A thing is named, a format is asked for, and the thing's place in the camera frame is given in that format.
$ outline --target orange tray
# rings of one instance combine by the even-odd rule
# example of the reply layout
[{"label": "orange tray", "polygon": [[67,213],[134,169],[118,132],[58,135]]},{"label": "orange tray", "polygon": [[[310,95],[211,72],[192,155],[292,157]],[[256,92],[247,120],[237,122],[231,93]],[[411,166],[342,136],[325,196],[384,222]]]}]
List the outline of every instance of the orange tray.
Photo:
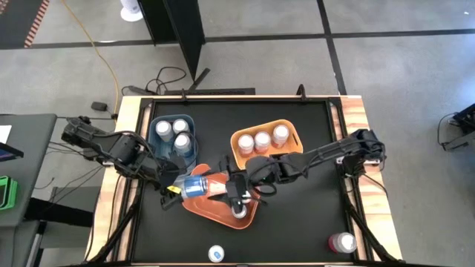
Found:
[{"label": "orange tray", "polygon": [[[287,139],[287,142],[284,144],[284,146],[282,146],[281,148],[275,148],[273,145],[270,145],[269,150],[265,154],[258,154],[255,151],[253,151],[248,156],[240,155],[239,145],[238,145],[239,137],[243,136],[244,134],[248,134],[254,138],[258,132],[265,131],[272,138],[272,133],[274,131],[274,128],[277,127],[278,125],[285,125],[289,129],[289,138]],[[302,142],[300,141],[300,138],[298,137],[297,130],[295,129],[294,125],[286,119],[279,119],[273,122],[267,122],[262,125],[257,125],[257,126],[239,130],[233,133],[231,136],[231,148],[232,148],[232,153],[235,155],[236,164],[241,170],[246,169],[246,162],[255,156],[269,156],[269,155],[274,155],[274,154],[304,152],[304,146],[302,145]]]},{"label": "orange tray", "polygon": [[[199,164],[191,172],[191,175],[204,174],[210,169],[211,168],[207,164]],[[228,175],[224,173],[210,174],[206,176],[206,178],[208,178],[208,192],[206,195],[184,199],[182,203],[183,207],[190,212],[210,220],[214,220],[218,223],[222,223],[237,230],[241,230],[249,226],[254,219],[256,210],[258,209],[258,202],[253,200],[246,204],[246,216],[242,219],[236,219],[234,216],[232,216],[231,207],[229,207],[226,203],[208,200],[208,197],[214,196],[215,194],[222,194],[226,191],[226,181],[228,180]],[[260,197],[255,192],[252,192],[251,194],[256,199]]]}]

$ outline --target blue can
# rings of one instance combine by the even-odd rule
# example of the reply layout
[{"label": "blue can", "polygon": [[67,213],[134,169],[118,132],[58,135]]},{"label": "blue can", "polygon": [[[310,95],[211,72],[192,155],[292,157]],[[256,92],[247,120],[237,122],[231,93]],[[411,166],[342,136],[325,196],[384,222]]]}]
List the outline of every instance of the blue can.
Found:
[{"label": "blue can", "polygon": [[181,186],[181,195],[183,198],[204,196],[207,191],[208,179],[201,175],[186,177]]}]

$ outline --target gray floor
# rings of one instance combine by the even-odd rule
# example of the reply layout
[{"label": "gray floor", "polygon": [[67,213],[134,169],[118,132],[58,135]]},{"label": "gray floor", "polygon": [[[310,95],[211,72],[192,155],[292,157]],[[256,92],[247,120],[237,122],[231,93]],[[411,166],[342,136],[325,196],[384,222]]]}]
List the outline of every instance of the gray floor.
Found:
[{"label": "gray floor", "polygon": [[[69,0],[97,41],[147,39],[143,21],[119,18],[115,0]],[[475,28],[469,0],[325,1],[334,33]],[[321,33],[316,1],[200,0],[207,36]],[[52,0],[35,43],[87,39],[58,0]],[[362,95],[370,125],[387,144],[384,182],[403,257],[410,263],[472,266],[475,261],[475,152],[444,152],[436,142],[439,119],[475,102],[475,35],[336,39],[349,94]],[[120,86],[145,86],[160,67],[185,67],[177,45],[102,47]],[[114,105],[114,84],[90,48],[0,50],[0,113],[107,116],[94,100]],[[337,94],[326,43],[319,40],[210,43],[199,70],[212,71],[201,88],[256,87],[259,94]],[[167,72],[164,79],[179,76]],[[170,85],[187,88],[190,78]],[[112,130],[112,122],[95,121]],[[59,140],[64,120],[53,135]],[[458,133],[446,125],[442,138]],[[64,186],[95,166],[73,155],[49,154],[37,186]],[[101,184],[97,174],[88,186]],[[50,187],[35,191],[48,198]],[[83,248],[45,252],[44,266],[82,260]]]}]

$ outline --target black stand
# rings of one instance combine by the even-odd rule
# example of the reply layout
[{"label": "black stand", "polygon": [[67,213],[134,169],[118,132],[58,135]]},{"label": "black stand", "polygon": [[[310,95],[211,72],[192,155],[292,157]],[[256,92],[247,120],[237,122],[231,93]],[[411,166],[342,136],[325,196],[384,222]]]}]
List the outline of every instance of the black stand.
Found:
[{"label": "black stand", "polygon": [[34,197],[30,198],[24,215],[26,220],[44,220],[83,227],[91,227],[93,217],[94,215],[90,211],[39,200]]}]

